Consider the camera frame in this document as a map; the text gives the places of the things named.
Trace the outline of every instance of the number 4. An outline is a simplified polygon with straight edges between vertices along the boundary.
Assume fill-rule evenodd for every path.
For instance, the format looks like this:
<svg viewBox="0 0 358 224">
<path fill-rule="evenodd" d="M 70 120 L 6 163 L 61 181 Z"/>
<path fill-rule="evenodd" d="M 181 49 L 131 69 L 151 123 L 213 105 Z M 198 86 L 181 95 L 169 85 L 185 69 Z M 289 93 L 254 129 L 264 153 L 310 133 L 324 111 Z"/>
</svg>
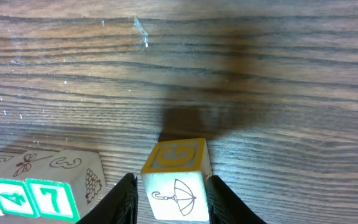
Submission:
<svg viewBox="0 0 358 224">
<path fill-rule="evenodd" d="M 48 189 L 48 188 L 45 188 L 45 187 L 41 187 L 40 190 L 41 190 L 41 193 L 43 195 L 46 195 L 46 194 L 51 195 L 53 209 L 55 209 L 55 212 L 60 213 L 60 209 L 59 209 L 59 206 L 57 204 L 57 190 Z"/>
<path fill-rule="evenodd" d="M 0 193 L 0 195 L 11 202 L 15 203 L 18 206 L 22 206 L 22 202 L 25 202 L 25 199 L 23 195 L 19 195 L 17 192 L 14 192 L 12 194 L 10 193 Z"/>
</svg>

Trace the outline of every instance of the yellow border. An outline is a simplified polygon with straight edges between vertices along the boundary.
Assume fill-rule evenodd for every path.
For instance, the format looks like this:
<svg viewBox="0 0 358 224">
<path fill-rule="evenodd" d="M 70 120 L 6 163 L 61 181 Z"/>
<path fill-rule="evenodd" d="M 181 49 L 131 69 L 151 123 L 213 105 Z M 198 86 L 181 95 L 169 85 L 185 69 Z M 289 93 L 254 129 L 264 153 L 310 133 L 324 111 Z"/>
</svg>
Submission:
<svg viewBox="0 0 358 224">
<path fill-rule="evenodd" d="M 152 169 L 150 166 L 152 165 L 153 161 L 155 160 L 155 157 L 157 156 L 158 150 L 160 149 L 160 146 L 162 144 L 181 144 L 183 142 L 198 142 L 198 149 L 197 153 L 195 155 L 195 164 L 193 167 L 163 167 L 159 169 Z M 186 171 L 196 171 L 201 169 L 201 163 L 203 159 L 203 153 L 204 148 L 206 145 L 206 141 L 203 138 L 196 138 L 196 139 L 182 139 L 182 140 L 173 140 L 173 141 L 164 141 L 164 142 L 158 142 L 152 152 L 149 155 L 149 158 L 147 158 L 146 163 L 144 164 L 141 174 L 144 173 L 154 173 L 154 172 L 186 172 Z"/>
</svg>

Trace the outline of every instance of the table surface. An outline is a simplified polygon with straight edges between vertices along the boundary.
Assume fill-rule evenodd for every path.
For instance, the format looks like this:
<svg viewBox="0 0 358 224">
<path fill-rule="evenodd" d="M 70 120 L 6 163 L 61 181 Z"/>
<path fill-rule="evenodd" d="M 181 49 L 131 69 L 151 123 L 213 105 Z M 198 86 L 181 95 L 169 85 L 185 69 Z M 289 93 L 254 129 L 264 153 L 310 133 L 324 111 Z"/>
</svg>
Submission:
<svg viewBox="0 0 358 224">
<path fill-rule="evenodd" d="M 111 189 L 193 137 L 267 223 L 358 223 L 358 1 L 0 1 L 0 150 L 99 152 Z M 138 223 L 174 223 L 141 178 Z"/>
</svg>

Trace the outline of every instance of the umbrella drawing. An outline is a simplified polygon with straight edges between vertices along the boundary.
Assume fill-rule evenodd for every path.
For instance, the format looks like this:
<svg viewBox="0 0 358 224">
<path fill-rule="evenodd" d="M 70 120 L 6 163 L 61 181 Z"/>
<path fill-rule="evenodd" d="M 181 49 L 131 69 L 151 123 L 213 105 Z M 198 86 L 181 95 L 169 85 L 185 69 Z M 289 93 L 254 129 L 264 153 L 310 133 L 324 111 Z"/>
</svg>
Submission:
<svg viewBox="0 0 358 224">
<path fill-rule="evenodd" d="M 175 179 L 173 191 L 174 194 L 172 197 L 160 196 L 160 192 L 153 192 L 152 197 L 157 200 L 174 200 L 178 204 L 180 213 L 183 216 L 187 216 L 191 211 L 193 211 L 196 197 L 193 195 L 190 188 L 178 179 Z"/>
</svg>

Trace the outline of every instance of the number 7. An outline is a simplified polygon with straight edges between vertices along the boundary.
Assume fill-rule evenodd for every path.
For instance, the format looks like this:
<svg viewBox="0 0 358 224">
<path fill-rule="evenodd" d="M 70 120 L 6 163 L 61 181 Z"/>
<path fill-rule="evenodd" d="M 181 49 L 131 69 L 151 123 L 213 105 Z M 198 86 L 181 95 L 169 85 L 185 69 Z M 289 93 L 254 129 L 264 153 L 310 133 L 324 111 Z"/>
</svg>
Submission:
<svg viewBox="0 0 358 224">
<path fill-rule="evenodd" d="M 51 195 L 53 209 L 55 209 L 55 212 L 60 213 L 59 206 L 57 205 L 57 190 L 55 190 L 55 189 L 43 188 L 43 187 L 41 187 L 40 190 L 41 190 L 41 193 L 42 193 L 43 195 L 46 195 L 46 194 L 50 194 L 50 195 Z"/>
</svg>

